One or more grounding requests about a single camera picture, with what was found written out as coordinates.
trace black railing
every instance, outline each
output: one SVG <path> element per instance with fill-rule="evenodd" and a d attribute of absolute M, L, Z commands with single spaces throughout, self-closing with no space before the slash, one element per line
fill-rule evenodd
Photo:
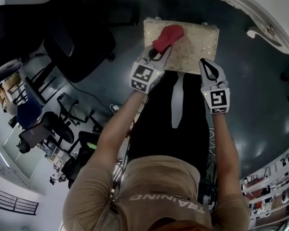
<path fill-rule="evenodd" d="M 35 216 L 39 204 L 0 190 L 0 209 Z"/>

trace white marker cube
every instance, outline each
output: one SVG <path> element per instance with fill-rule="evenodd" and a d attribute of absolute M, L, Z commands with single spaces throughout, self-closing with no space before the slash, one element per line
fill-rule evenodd
<path fill-rule="evenodd" d="M 164 71 L 159 71 L 150 65 L 134 62 L 130 73 L 130 87 L 149 93 L 163 74 Z"/>
<path fill-rule="evenodd" d="M 230 89 L 206 90 L 202 92 L 211 114 L 228 112 L 230 107 Z"/>

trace green object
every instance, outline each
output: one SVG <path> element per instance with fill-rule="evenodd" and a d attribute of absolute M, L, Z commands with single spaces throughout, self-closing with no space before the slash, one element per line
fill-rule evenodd
<path fill-rule="evenodd" d="M 91 148 L 91 149 L 96 149 L 96 145 L 95 144 L 91 144 L 91 143 L 87 143 L 87 145 Z"/>

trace blue chair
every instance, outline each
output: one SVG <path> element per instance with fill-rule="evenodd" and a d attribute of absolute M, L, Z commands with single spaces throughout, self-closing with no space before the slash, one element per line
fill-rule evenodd
<path fill-rule="evenodd" d="M 17 107 L 17 122 L 23 129 L 29 129 L 42 114 L 42 107 L 25 85 L 27 102 Z"/>

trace beige t-shirt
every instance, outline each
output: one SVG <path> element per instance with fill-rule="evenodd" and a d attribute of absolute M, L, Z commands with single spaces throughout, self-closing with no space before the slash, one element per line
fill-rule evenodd
<path fill-rule="evenodd" d="M 190 220 L 209 230 L 248 230 L 243 196 L 220 200 L 211 218 L 197 202 L 198 170 L 180 159 L 148 156 L 131 161 L 119 195 L 109 203 L 112 178 L 112 172 L 99 165 L 81 170 L 64 206 L 66 231 L 147 231 L 161 218 Z"/>

